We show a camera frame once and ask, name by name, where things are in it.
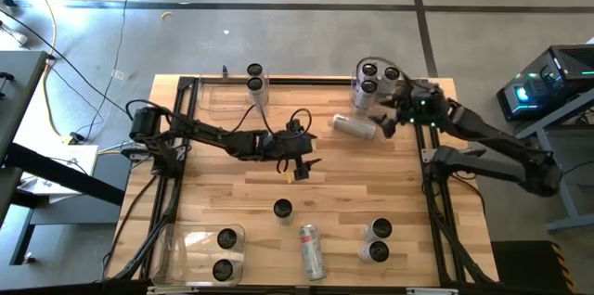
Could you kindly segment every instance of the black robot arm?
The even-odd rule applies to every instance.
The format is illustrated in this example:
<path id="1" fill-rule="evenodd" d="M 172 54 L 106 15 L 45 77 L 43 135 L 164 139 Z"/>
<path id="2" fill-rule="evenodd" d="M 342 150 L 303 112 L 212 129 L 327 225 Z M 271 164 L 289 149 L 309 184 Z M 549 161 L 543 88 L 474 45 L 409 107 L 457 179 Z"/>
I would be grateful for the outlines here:
<path id="1" fill-rule="evenodd" d="M 161 132 L 161 117 L 170 123 L 170 129 Z M 174 177 L 180 174 L 179 148 L 169 142 L 182 137 L 222 148 L 238 160 L 289 161 L 295 160 L 295 180 L 309 177 L 311 166 L 320 160 L 303 161 L 302 155 L 313 151 L 316 137 L 305 131 L 298 119 L 291 117 L 286 130 L 227 131 L 210 124 L 190 120 L 184 115 L 173 114 L 163 107 L 144 107 L 135 113 L 130 138 L 147 146 L 153 157 L 152 174 Z"/>
<path id="2" fill-rule="evenodd" d="M 542 197 L 555 195 L 559 190 L 562 172 L 552 152 L 531 146 L 529 140 L 519 140 L 485 123 L 474 111 L 446 98 L 436 83 L 405 78 L 381 104 L 396 109 L 393 119 L 386 115 L 371 118 L 381 126 L 386 137 L 395 133 L 398 123 L 430 125 L 457 138 L 479 142 L 520 163 L 480 160 L 451 147 L 439 147 L 432 158 L 434 173 L 446 176 L 456 171 L 476 173 L 514 182 Z"/>

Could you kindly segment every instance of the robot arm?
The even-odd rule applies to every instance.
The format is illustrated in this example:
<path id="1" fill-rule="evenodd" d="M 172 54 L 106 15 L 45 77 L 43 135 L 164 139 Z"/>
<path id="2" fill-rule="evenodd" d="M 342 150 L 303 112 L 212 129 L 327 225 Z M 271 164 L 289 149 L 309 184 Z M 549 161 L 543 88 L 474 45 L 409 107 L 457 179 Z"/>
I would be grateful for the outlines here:
<path id="1" fill-rule="evenodd" d="M 433 155 L 434 171 L 450 175 L 463 170 L 507 180 L 541 197 L 553 196 L 559 190 L 562 172 L 552 152 L 533 147 L 529 141 L 519 140 L 485 123 L 477 113 L 455 100 L 445 98 L 443 90 L 436 83 L 405 78 L 391 98 L 381 104 L 396 109 L 394 119 L 386 115 L 370 118 L 381 126 L 386 137 L 395 133 L 398 123 L 430 125 L 457 138 L 479 142 L 520 163 L 509 165 L 480 160 L 451 147 L 440 147 Z"/>
<path id="2" fill-rule="evenodd" d="M 170 123 L 166 132 L 160 131 L 161 117 Z M 297 119 L 291 118 L 286 130 L 274 133 L 268 130 L 226 131 L 183 115 L 174 115 L 163 107 L 144 107 L 136 111 L 130 138 L 147 146 L 154 158 L 152 174 L 169 177 L 180 174 L 179 150 L 168 143 L 178 137 L 222 148 L 238 160 L 295 160 L 295 180 L 308 178 L 311 166 L 320 161 L 302 160 L 302 155 L 313 151 L 312 140 L 316 137 L 307 133 Z"/>

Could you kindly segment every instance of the wooden tabletop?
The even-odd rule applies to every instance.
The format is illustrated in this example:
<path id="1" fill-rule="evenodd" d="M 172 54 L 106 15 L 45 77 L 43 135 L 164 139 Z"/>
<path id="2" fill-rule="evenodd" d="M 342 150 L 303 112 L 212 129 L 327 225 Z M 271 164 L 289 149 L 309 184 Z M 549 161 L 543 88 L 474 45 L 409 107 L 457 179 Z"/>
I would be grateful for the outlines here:
<path id="1" fill-rule="evenodd" d="M 150 100 L 171 108 L 180 75 L 157 75 Z M 456 98 L 452 79 L 434 79 L 445 94 Z M 242 85 L 206 85 L 196 118 L 231 129 L 249 100 Z M 246 231 L 246 258 L 241 284 L 326 286 L 438 286 L 437 268 L 425 197 L 420 191 L 420 158 L 414 128 L 398 126 L 386 140 L 378 130 L 373 141 L 335 132 L 334 114 L 351 115 L 348 86 L 271 85 L 266 117 L 273 130 L 284 128 L 297 108 L 313 114 L 310 133 L 317 135 L 314 152 L 305 160 L 321 158 L 310 179 L 288 183 L 274 162 L 244 162 L 222 149 L 192 144 L 188 154 L 178 224 L 240 224 Z M 306 117 L 299 116 L 302 123 Z M 243 130 L 262 129 L 259 115 L 251 114 Z M 440 135 L 443 145 L 465 148 L 465 142 Z M 121 220 L 132 199 L 150 179 L 150 163 L 130 175 Z M 109 275 L 120 271 L 147 235 L 156 185 L 132 212 L 117 243 Z M 460 241 L 490 277 L 497 269 L 481 201 L 468 187 L 451 180 L 450 193 Z M 272 206 L 289 199 L 292 225 L 274 222 Z M 357 252 L 363 227 L 375 218 L 390 220 L 394 231 L 386 240 L 390 258 L 385 263 L 363 263 Z M 308 282 L 305 276 L 299 227 L 317 225 L 328 277 Z M 454 276 L 451 251 L 445 245 L 448 271 Z"/>

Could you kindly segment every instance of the concrete floor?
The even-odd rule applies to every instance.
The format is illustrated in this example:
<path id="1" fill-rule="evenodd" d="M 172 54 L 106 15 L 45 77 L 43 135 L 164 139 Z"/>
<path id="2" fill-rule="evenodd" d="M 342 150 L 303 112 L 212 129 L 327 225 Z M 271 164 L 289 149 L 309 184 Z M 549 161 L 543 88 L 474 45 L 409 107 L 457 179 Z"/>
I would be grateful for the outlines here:
<path id="1" fill-rule="evenodd" d="M 427 76 L 414 0 L 130 0 L 126 12 L 118 71 L 109 96 L 117 103 L 149 95 L 156 73 L 219 73 L 222 65 L 242 71 L 254 61 L 273 74 L 349 75 L 368 55 L 396 61 L 408 74 Z M 594 0 L 423 0 L 431 6 L 594 6 Z M 119 8 L 68 8 L 54 1 L 57 47 L 97 88 L 104 89 L 122 23 Z M 232 10 L 175 9 L 153 3 L 272 3 L 408 6 L 400 11 L 370 10 Z M 51 38 L 43 5 L 23 8 L 19 19 Z M 580 44 L 594 36 L 594 13 L 433 13 L 426 15 L 439 77 L 455 78 L 458 99 L 486 121 L 507 131 L 494 94 L 548 45 Z M 34 49 L 45 49 L 33 39 Z M 13 44 L 3 39 L 3 48 Z M 101 97 L 83 84 L 62 61 L 56 69 L 97 104 Z M 67 134 L 90 123 L 93 111 L 56 76 L 49 77 L 49 97 L 58 129 Z M 101 147 L 127 136 L 129 121 L 106 104 L 109 123 L 94 129 Z M 512 184 L 479 178 L 493 240 L 551 239 L 561 244 L 578 291 L 594 293 L 594 229 L 549 235 L 546 221 L 565 216 L 558 197 L 540 199 Z M 113 225 L 44 226 L 35 230 L 32 265 L 6 266 L 24 210 L 12 208 L 0 231 L 0 289 L 24 288 L 98 278 Z"/>

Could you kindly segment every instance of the gray floor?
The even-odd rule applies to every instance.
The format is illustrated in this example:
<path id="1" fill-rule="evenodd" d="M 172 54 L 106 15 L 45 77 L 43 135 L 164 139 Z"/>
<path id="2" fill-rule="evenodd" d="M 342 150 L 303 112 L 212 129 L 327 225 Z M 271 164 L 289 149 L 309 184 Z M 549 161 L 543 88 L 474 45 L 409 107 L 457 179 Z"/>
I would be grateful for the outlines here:
<path id="1" fill-rule="evenodd" d="M 412 5 L 413 0 L 131 0 L 169 3 L 321 3 Z M 594 0 L 423 0 L 433 6 L 594 6 Z M 58 48 L 99 89 L 113 67 L 122 11 L 66 8 L 54 4 Z M 223 64 L 242 71 L 254 61 L 273 74 L 348 75 L 363 56 L 385 56 L 409 74 L 427 76 L 415 12 L 281 10 L 130 9 L 118 71 L 110 88 L 117 103 L 146 97 L 155 73 L 219 73 Z M 594 14 L 428 13 L 427 24 L 440 77 L 456 79 L 458 98 L 496 127 L 510 131 L 494 94 L 536 55 L 552 44 L 580 44 L 594 36 Z M 24 8 L 19 18 L 51 37 L 43 5 Z M 33 48 L 44 48 L 32 38 Z M 63 62 L 56 69 L 93 104 L 100 96 Z M 93 111 L 56 76 L 49 78 L 51 107 L 66 134 L 90 123 Z M 129 121 L 112 106 L 109 123 L 94 129 L 102 147 L 120 143 Z M 562 245 L 576 289 L 594 293 L 594 229 L 550 236 L 543 224 L 565 215 L 559 198 L 540 199 L 520 188 L 480 178 L 493 240 L 552 239 Z M 16 241 L 24 210 L 12 208 L 0 231 L 0 244 Z M 23 288 L 97 279 L 100 257 L 108 249 L 113 225 L 44 226 L 33 236 L 37 264 L 6 266 L 10 250 L 0 252 L 0 288 Z"/>

